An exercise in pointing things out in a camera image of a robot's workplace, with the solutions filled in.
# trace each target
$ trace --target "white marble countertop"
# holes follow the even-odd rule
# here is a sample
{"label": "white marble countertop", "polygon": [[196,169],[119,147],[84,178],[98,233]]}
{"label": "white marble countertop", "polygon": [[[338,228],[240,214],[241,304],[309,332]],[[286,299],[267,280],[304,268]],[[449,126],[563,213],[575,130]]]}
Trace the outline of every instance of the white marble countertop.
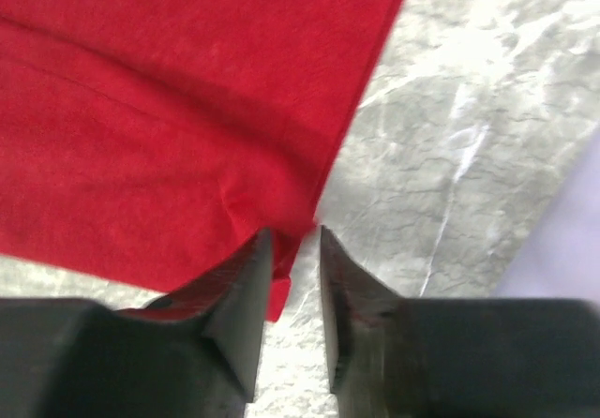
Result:
{"label": "white marble countertop", "polygon": [[[600,0],[406,0],[320,206],[398,292],[482,296],[556,192],[600,110]],[[268,324],[250,417],[337,416],[308,241]],[[0,295],[154,297],[0,259]]]}

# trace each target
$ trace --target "black metal tip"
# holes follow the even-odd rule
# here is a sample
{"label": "black metal tip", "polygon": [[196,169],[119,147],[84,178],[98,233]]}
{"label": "black metal tip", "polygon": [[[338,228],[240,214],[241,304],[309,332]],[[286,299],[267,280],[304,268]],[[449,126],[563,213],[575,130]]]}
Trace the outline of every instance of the black metal tip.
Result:
{"label": "black metal tip", "polygon": [[263,327],[273,272],[269,231],[253,243],[239,277],[211,310],[202,336],[212,340],[239,382],[243,396],[252,402],[256,384]]}
{"label": "black metal tip", "polygon": [[353,356],[353,327],[383,319],[397,307],[398,296],[353,261],[325,227],[320,271],[329,385],[336,393]]}

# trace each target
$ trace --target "red cloth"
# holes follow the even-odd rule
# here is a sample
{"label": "red cloth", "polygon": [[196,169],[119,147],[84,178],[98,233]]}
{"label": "red cloth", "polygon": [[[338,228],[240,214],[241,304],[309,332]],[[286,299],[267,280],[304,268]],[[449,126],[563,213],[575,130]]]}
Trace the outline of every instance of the red cloth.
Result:
{"label": "red cloth", "polygon": [[401,0],[0,0],[0,251],[158,291],[262,227],[269,317]]}

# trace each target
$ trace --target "dark metal tool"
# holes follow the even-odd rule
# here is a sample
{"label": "dark metal tool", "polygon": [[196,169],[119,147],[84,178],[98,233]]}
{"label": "dark metal tool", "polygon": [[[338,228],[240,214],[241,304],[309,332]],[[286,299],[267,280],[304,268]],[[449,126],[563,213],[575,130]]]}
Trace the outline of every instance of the dark metal tool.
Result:
{"label": "dark metal tool", "polygon": [[268,232],[148,308],[0,300],[0,416],[239,418],[254,396]]}
{"label": "dark metal tool", "polygon": [[594,305],[403,298],[327,229],[321,282],[340,418],[600,416]]}

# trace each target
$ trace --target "marble surface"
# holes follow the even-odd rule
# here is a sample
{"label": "marble surface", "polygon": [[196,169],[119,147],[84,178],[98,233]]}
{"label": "marble surface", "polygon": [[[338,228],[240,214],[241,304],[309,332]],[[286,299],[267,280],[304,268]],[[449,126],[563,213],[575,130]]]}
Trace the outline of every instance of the marble surface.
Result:
{"label": "marble surface", "polygon": [[[600,0],[407,0],[320,217],[402,294],[487,295],[591,137],[599,98]],[[337,416],[316,263],[309,239],[267,325],[249,417]],[[0,295],[156,296],[9,258]]]}

